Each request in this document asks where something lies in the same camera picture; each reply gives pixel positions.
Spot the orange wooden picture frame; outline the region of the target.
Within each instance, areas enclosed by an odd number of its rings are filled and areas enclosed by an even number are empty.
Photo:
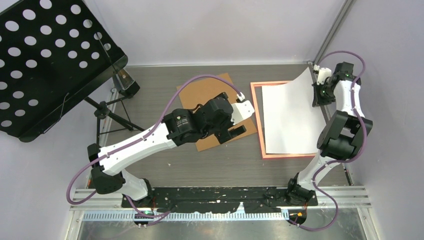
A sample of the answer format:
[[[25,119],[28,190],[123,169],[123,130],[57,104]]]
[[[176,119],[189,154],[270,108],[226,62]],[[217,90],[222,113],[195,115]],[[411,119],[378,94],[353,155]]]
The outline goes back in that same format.
[[[258,82],[251,82],[250,83],[250,90],[252,95],[252,104],[255,110],[255,120],[256,120],[256,126],[257,126],[257,132],[258,132],[258,139],[260,144],[260,153],[263,160],[270,160],[270,159],[281,159],[281,158],[306,158],[306,157],[313,157],[315,156],[315,153],[307,153],[307,154],[294,154],[294,153],[284,153],[284,154],[268,154],[266,153],[266,145],[265,145],[265,138],[264,138],[264,131],[261,121],[261,115],[259,112],[259,104],[258,104],[258,98],[256,94],[256,88],[263,87],[263,86],[278,86],[278,85],[284,85],[289,83],[290,81],[283,80],[283,81],[258,81]]]

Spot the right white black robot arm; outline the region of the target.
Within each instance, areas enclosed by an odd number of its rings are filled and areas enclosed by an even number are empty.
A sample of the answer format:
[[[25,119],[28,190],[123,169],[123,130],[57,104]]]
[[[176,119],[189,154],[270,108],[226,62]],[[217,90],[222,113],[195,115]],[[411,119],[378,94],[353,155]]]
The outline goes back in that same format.
[[[313,107],[336,104],[336,110],[321,131],[317,154],[308,166],[288,182],[284,200],[289,205],[306,205],[316,197],[316,187],[337,165],[358,155],[373,128],[365,118],[359,99],[361,79],[353,74],[354,64],[338,63],[334,70],[315,65]]]

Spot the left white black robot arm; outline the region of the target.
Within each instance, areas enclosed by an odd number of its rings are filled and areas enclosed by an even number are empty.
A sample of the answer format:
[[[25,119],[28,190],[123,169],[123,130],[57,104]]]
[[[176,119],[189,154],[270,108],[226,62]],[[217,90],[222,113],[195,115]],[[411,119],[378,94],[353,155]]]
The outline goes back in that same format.
[[[119,193],[141,207],[153,202],[148,180],[126,171],[126,167],[158,152],[196,143],[215,136],[223,144],[246,132],[242,121],[255,112],[249,100],[230,103],[222,92],[196,108],[177,108],[166,114],[158,125],[114,145],[99,150],[101,158],[91,170],[95,192]]]

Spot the sunset landscape photo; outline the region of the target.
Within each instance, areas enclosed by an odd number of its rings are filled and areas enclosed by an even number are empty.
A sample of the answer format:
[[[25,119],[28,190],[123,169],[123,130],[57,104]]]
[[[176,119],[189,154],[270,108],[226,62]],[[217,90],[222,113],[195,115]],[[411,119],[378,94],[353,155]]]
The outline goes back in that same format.
[[[266,154],[316,154],[326,126],[322,111],[313,107],[313,80],[307,68],[285,84],[262,86]]]

